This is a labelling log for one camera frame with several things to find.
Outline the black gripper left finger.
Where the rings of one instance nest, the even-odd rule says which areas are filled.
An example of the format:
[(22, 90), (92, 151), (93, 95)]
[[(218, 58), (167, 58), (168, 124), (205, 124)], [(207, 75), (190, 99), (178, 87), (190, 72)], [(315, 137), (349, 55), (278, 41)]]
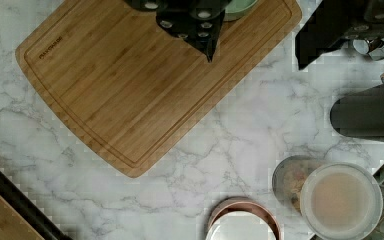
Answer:
[(141, 12), (155, 12), (156, 23), (167, 34), (180, 38), (213, 60), (225, 17), (232, 0), (124, 0)]

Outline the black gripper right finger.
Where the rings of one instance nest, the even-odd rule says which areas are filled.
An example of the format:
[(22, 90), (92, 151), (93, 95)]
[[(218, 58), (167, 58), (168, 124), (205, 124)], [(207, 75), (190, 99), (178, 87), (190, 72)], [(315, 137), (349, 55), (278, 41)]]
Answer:
[(295, 38), (300, 70), (346, 41), (384, 38), (384, 0), (322, 0)]

